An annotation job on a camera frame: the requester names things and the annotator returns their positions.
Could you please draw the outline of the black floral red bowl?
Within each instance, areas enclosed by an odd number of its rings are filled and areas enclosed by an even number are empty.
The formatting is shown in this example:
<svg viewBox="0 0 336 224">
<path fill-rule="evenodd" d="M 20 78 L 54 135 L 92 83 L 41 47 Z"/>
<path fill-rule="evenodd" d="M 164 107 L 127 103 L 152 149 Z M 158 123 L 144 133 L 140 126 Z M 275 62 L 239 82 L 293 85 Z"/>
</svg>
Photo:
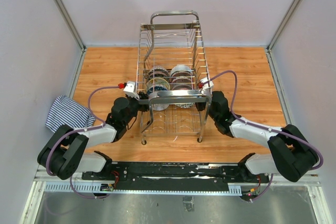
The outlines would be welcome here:
<svg viewBox="0 0 336 224">
<path fill-rule="evenodd" d="M 180 109 L 190 109 L 195 105 L 195 103 L 176 103 L 174 105 Z"/>
</svg>

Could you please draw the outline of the striped line pattern bowl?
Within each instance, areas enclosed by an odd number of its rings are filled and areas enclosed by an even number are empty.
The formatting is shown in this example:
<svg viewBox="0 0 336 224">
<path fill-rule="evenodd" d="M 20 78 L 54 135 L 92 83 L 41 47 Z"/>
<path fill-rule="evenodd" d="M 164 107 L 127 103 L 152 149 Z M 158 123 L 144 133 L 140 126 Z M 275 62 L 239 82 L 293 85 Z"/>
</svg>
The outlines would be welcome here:
<svg viewBox="0 0 336 224">
<path fill-rule="evenodd" d="M 163 111 L 167 109 L 170 105 L 169 104 L 152 104 L 152 109 L 154 111 Z"/>
</svg>

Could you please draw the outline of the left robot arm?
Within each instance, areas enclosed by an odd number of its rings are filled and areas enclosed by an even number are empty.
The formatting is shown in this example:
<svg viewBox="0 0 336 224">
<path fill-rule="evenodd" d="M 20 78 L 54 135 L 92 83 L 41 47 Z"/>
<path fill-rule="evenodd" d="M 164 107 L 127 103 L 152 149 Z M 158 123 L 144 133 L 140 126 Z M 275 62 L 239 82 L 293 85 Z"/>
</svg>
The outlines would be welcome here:
<svg viewBox="0 0 336 224">
<path fill-rule="evenodd" d="M 37 163 L 46 169 L 48 175 L 61 180 L 71 178 L 74 173 L 86 172 L 93 172 L 102 180 L 108 179 L 112 175 L 112 159 L 100 151 L 86 154 L 85 150 L 120 140 L 138 112 L 149 109 L 142 103 L 147 98 L 144 92 L 136 97 L 117 98 L 100 125 L 72 127 L 68 122 L 62 122 L 38 154 Z"/>
</svg>

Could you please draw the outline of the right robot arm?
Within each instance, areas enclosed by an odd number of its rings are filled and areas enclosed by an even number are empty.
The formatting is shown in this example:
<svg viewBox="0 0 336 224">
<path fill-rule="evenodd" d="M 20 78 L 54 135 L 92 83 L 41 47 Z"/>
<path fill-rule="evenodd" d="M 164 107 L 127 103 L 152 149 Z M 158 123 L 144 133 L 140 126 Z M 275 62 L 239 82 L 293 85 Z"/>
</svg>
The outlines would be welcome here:
<svg viewBox="0 0 336 224">
<path fill-rule="evenodd" d="M 242 181 L 250 182 L 261 174 L 280 174 L 290 182 L 297 182 L 323 165 L 321 153 L 296 126 L 274 127 L 250 121 L 229 108 L 221 91 L 200 93 L 206 101 L 196 103 L 198 111 L 206 110 L 221 134 L 243 138 L 270 150 L 270 154 L 250 153 L 238 162 L 238 177 Z"/>
</svg>

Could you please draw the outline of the black dotted hexagon bowl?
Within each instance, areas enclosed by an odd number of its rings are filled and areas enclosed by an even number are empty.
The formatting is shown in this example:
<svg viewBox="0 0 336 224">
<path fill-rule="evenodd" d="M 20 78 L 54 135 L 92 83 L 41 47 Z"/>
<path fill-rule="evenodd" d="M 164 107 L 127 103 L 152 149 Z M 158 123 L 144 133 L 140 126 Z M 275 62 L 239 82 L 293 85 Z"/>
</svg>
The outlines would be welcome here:
<svg viewBox="0 0 336 224">
<path fill-rule="evenodd" d="M 193 90 L 193 87 L 187 83 L 177 83 L 173 86 L 172 90 Z"/>
</svg>

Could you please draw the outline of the blue triangle pattern bowl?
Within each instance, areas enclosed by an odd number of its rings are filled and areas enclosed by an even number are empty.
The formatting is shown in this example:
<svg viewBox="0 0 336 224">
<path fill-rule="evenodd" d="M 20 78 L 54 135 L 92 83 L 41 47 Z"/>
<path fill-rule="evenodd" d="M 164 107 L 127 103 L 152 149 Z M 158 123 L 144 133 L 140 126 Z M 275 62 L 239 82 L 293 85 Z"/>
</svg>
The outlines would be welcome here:
<svg viewBox="0 0 336 224">
<path fill-rule="evenodd" d="M 158 92 L 158 91 L 167 91 L 168 89 L 166 88 L 165 85 L 162 84 L 153 84 L 148 87 L 146 93 L 147 95 L 152 94 L 153 92 Z"/>
</svg>

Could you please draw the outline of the red ikat pattern bowl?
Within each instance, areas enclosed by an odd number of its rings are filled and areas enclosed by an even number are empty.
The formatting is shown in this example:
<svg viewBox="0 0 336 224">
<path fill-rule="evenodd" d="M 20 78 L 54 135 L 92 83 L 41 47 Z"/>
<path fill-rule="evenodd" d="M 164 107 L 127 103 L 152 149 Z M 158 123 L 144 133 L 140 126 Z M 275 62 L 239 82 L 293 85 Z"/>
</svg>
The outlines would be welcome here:
<svg viewBox="0 0 336 224">
<path fill-rule="evenodd" d="M 192 84 L 192 78 L 187 76 L 179 76 L 179 77 L 173 77 L 171 80 L 171 84 L 177 84 L 177 83 L 186 83 L 186 84 Z"/>
</svg>

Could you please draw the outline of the yellow rim leaf bowl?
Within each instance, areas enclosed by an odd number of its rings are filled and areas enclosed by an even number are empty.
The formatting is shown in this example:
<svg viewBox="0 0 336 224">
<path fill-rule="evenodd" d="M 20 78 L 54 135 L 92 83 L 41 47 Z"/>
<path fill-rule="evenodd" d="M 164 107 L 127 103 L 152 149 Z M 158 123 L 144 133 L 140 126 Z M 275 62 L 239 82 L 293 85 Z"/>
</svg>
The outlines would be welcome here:
<svg viewBox="0 0 336 224">
<path fill-rule="evenodd" d="M 166 89 L 170 89 L 170 84 L 169 82 L 164 79 L 164 78 L 153 78 L 153 79 L 150 79 L 147 83 L 146 83 L 146 86 L 147 87 L 150 87 L 151 85 L 162 85 L 164 86 Z"/>
</svg>

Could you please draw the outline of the red geometric pattern bowl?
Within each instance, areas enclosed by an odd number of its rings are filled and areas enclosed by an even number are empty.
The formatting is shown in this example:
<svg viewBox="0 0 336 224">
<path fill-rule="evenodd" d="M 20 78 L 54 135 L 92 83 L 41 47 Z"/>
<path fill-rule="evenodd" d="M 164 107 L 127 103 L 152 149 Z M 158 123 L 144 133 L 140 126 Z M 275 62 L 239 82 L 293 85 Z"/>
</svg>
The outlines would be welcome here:
<svg viewBox="0 0 336 224">
<path fill-rule="evenodd" d="M 186 71 L 186 70 L 178 70 L 171 73 L 171 78 L 177 78 L 177 77 L 188 77 L 191 78 L 193 76 L 192 71 Z"/>
</svg>

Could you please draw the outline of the black leaf coral bowl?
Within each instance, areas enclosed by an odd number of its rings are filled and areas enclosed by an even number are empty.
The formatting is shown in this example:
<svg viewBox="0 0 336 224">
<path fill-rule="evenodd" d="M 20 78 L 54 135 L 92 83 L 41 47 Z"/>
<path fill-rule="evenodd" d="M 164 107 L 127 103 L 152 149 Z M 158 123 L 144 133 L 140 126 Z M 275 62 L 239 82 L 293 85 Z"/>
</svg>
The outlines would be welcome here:
<svg viewBox="0 0 336 224">
<path fill-rule="evenodd" d="M 148 77 L 149 77 L 149 79 L 153 79 L 153 78 L 164 78 L 164 79 L 166 79 L 166 78 L 168 78 L 169 77 L 169 74 L 168 74 L 168 72 L 166 72 L 166 71 L 150 71 L 149 73 L 148 73 Z"/>
</svg>

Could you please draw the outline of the plain white bowl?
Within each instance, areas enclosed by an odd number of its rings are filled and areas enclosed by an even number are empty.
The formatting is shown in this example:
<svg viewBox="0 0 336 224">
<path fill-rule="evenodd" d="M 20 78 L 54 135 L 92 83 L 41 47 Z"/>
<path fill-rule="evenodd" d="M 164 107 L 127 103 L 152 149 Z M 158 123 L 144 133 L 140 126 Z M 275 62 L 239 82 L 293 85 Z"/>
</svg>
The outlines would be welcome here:
<svg viewBox="0 0 336 224">
<path fill-rule="evenodd" d="M 192 69 L 187 65 L 176 65 L 175 67 L 172 68 L 171 75 L 175 72 L 180 72 L 180 71 L 191 72 Z"/>
</svg>

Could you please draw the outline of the brown diamond pattern bowl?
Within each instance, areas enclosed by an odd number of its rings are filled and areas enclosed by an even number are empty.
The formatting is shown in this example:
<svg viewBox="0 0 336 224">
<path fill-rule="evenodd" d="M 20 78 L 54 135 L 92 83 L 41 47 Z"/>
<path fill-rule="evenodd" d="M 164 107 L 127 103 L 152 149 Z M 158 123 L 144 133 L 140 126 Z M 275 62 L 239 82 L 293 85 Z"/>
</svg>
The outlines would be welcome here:
<svg viewBox="0 0 336 224">
<path fill-rule="evenodd" d="M 154 67 L 150 70 L 150 72 L 155 72 L 155 71 L 166 72 L 166 73 L 168 73 L 168 70 L 165 69 L 165 68 L 162 67 L 162 66 L 154 66 Z"/>
</svg>

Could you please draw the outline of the blue striped cloth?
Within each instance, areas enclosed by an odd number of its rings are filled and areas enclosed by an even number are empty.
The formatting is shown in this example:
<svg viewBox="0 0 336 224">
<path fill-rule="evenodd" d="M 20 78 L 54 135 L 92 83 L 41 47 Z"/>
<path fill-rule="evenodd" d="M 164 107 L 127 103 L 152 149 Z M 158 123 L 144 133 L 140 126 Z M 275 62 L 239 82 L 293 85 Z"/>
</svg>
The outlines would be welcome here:
<svg viewBox="0 0 336 224">
<path fill-rule="evenodd" d="M 88 108 L 66 95 L 60 95 L 50 107 L 45 126 L 55 133 L 62 125 L 71 128 L 91 127 L 95 120 Z"/>
</svg>

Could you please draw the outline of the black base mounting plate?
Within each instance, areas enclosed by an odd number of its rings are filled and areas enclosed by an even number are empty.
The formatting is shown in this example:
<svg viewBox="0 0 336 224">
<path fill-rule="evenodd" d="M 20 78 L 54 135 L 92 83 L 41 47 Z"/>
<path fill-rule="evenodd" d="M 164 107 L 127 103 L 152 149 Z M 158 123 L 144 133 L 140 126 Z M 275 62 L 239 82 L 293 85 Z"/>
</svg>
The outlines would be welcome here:
<svg viewBox="0 0 336 224">
<path fill-rule="evenodd" d="M 112 162 L 111 172 L 106 176 L 93 172 L 82 173 L 83 180 L 113 181 L 126 185 L 163 185 L 175 187 L 183 185 L 202 187 L 209 184 L 243 185 L 266 184 L 269 178 L 265 174 L 252 175 L 241 164 L 232 163 L 155 163 L 155 162 Z"/>
</svg>

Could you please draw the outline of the aluminium frame rail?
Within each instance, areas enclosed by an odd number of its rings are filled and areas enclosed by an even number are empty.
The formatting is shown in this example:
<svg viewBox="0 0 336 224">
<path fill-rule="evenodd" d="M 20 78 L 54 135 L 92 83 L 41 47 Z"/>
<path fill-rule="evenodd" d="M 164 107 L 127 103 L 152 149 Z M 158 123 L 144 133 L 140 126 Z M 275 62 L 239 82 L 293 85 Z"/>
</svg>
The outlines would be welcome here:
<svg viewBox="0 0 336 224">
<path fill-rule="evenodd" d="M 77 45 L 82 51 L 84 51 L 86 49 L 85 43 L 83 42 L 73 20 L 71 19 L 64 2 L 62 0 L 53 0 L 53 1 L 55 2 L 63 20 L 65 21 Z"/>
</svg>

